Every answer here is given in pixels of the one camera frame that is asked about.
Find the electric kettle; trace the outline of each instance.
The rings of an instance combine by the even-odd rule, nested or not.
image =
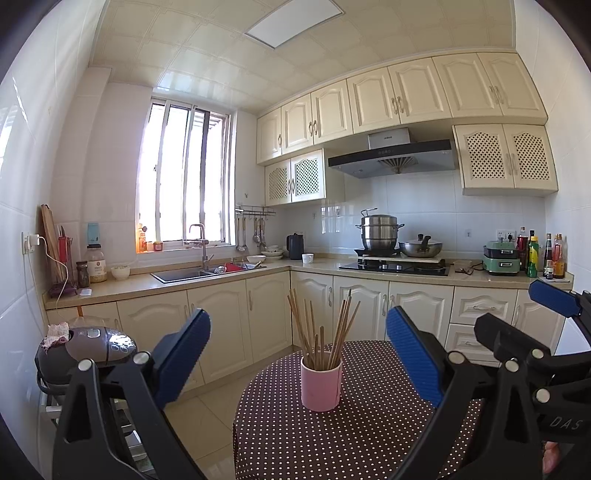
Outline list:
[[[301,260],[301,255],[304,253],[304,235],[288,235],[285,239],[285,244],[290,252],[290,260]]]

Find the faucet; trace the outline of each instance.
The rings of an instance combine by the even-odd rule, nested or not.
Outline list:
[[[194,223],[189,227],[189,233],[191,233],[191,228],[193,228],[194,226],[199,228],[199,231],[201,232],[201,237],[196,238],[194,241],[188,240],[187,244],[194,245],[196,247],[203,247],[203,255],[201,257],[201,262],[203,264],[203,269],[207,270],[209,268],[209,260],[207,259],[207,244],[209,243],[209,240],[205,240],[205,225],[202,223]]]

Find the polka dot tablecloth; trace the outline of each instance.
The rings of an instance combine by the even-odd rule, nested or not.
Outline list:
[[[301,353],[261,371],[246,388],[233,430],[237,480],[386,479],[400,466],[433,408],[415,391],[390,342],[346,342],[339,405],[301,404]],[[457,469],[473,433],[473,401],[441,471]]]

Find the utensil rack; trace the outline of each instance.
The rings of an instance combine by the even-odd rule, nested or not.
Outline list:
[[[257,205],[236,205],[236,214],[251,217],[274,217],[277,215],[275,209],[270,207],[261,207]]]

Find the spice jar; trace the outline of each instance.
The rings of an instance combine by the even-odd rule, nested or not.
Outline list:
[[[88,262],[76,262],[76,271],[78,272],[78,288],[90,287],[90,277],[88,276]]]
[[[106,261],[100,244],[90,244],[86,247],[86,260],[90,283],[105,281],[107,279]]]

